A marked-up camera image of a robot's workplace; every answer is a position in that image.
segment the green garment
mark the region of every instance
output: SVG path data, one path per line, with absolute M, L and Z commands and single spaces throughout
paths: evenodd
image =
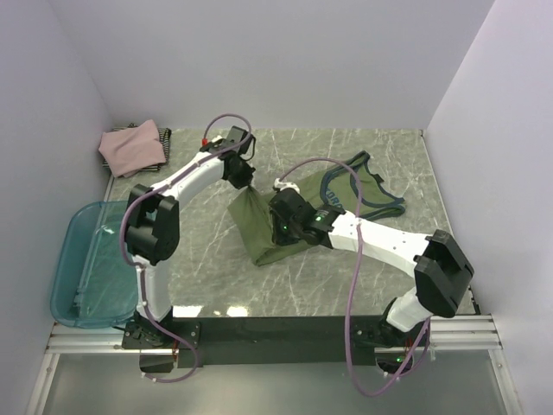
M 369 154 L 361 151 L 344 163 L 352 167 L 363 185 L 361 217 L 377 220 L 399 216 L 405 212 L 404 198 L 396 197 L 382 188 L 382 178 L 369 171 Z M 314 208 L 327 203 L 351 212 L 357 205 L 357 185 L 341 166 L 319 171 L 296 182 L 302 197 Z M 255 265 L 266 265 L 309 249 L 311 245 L 300 240 L 293 245 L 278 246 L 272 241 L 272 221 L 269 201 L 275 195 L 261 195 L 249 187 L 232 201 L 228 210 L 236 223 L 245 249 Z

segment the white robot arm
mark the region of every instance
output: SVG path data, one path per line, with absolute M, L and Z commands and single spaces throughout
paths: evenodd
M 219 158 L 202 164 L 198 161 L 210 152 L 241 141 L 246 133 L 232 127 L 227 138 L 218 137 L 204 145 L 189 164 L 152 188 L 172 183 L 194 164 L 199 165 L 196 170 L 138 205 L 130 217 L 125 242 L 134 261 L 145 267 L 144 288 L 148 292 L 149 311 L 158 322 L 171 310 L 168 258 L 179 241 L 179 211 L 202 189 L 219 179 L 228 180 L 235 188 L 249 185 L 254 168 L 240 155 L 248 150 L 251 140 Z M 152 188 L 134 187 L 129 203 Z M 276 181 L 275 189 L 277 193 L 270 201 L 270 211 L 273 240 L 277 245 L 304 239 L 311 245 L 357 252 L 357 225 L 360 222 L 363 255 L 395 266 L 415 279 L 416 287 L 393 300 L 384 312 L 382 323 L 388 329 L 401 335 L 429 316 L 454 316 L 474 270 L 449 233 L 437 230 L 430 236 L 403 232 L 358 219 L 338 207 L 324 205 L 315 209 L 301 197 L 293 183 Z M 141 290 L 140 270 L 137 270 L 137 275 Z M 137 312 L 146 316 L 141 302 L 137 305 Z
M 430 316 L 453 317 L 467 291 L 474 269 L 450 233 L 409 233 L 357 218 L 340 207 L 313 208 L 293 183 L 277 183 L 270 201 L 273 240 L 279 245 L 304 239 L 311 245 L 357 252 L 357 226 L 362 253 L 415 279 L 416 287 L 392 300 L 383 315 L 391 331 L 411 331 Z

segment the pink cloth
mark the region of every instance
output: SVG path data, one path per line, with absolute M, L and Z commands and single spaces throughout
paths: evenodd
M 151 119 L 136 128 L 105 132 L 99 152 L 115 177 L 129 177 L 144 167 L 165 162 L 159 131 Z

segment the teal plastic tray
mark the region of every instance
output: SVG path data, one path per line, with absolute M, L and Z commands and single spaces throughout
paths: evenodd
M 137 277 L 118 246 L 126 207 L 126 201 L 96 202 L 71 219 L 50 300 L 57 322 L 100 329 L 125 323 L 133 315 Z

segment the gray marble table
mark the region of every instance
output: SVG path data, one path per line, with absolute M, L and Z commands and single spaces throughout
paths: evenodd
M 213 131 L 217 133 L 226 135 L 224 130 Z M 150 185 L 177 171 L 197 152 L 201 134 L 200 130 L 174 131 L 169 165 L 157 173 L 115 179 L 109 200 L 126 200 L 135 184 Z M 257 148 L 251 164 L 257 171 L 253 185 L 262 193 L 270 191 L 285 169 L 305 158 L 347 159 L 366 150 L 372 156 L 372 172 L 385 179 L 388 191 L 406 200 L 405 214 L 378 223 L 419 233 L 433 233 L 437 227 L 450 230 L 418 130 L 259 129 L 254 135 Z M 325 167 L 325 163 L 311 163 L 296 178 Z M 317 246 L 257 267 L 226 211 L 237 195 L 232 185 L 219 181 L 181 211 L 181 243 L 170 259 L 173 305 L 200 310 L 200 316 L 343 316 L 355 254 Z M 365 258 L 353 313 L 381 314 L 392 298 L 412 286 L 413 279 L 402 272 Z M 474 314 L 470 291 L 459 314 Z

